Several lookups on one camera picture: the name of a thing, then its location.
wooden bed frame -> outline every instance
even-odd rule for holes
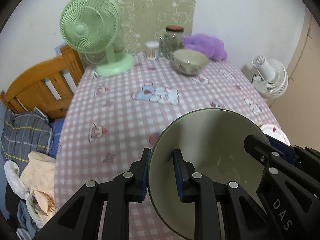
[[[62,56],[39,63],[16,78],[7,92],[0,94],[4,105],[15,112],[32,111],[35,106],[52,118],[64,117],[72,100],[73,92],[62,71],[67,69],[78,86],[84,73],[78,53],[68,45],[61,48]],[[44,82],[48,78],[61,99],[56,100]]]

white wall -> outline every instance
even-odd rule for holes
[[[29,67],[55,57],[60,14],[70,0],[23,0],[0,34],[0,89]],[[300,38],[300,0],[196,0],[193,33],[221,38],[241,69],[257,54],[288,66]]]

purple fluffy cloth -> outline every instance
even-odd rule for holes
[[[216,61],[227,59],[228,54],[224,49],[224,43],[216,37],[206,34],[185,36],[183,39],[185,49],[192,49],[205,54]]]

white lid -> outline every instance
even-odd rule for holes
[[[287,145],[291,145],[288,137],[285,135],[285,133],[280,129],[280,127],[271,124],[271,123],[263,123],[260,125],[260,129],[265,133],[266,135],[271,136],[274,139],[277,139],[280,142],[283,142]]]
[[[159,42],[158,41],[148,41],[146,43],[146,46],[150,49],[158,48],[159,47]]]

large bowl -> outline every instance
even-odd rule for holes
[[[176,148],[196,171],[223,184],[238,182],[261,205],[256,190],[264,167],[244,150],[244,139],[250,134],[269,144],[246,117],[214,108],[185,114],[164,130],[151,153],[148,190],[156,212],[172,231],[194,239],[194,203],[180,202],[177,193],[172,161]]]
[[[208,57],[195,50],[178,49],[173,53],[174,65],[185,75],[197,76],[209,64]]]

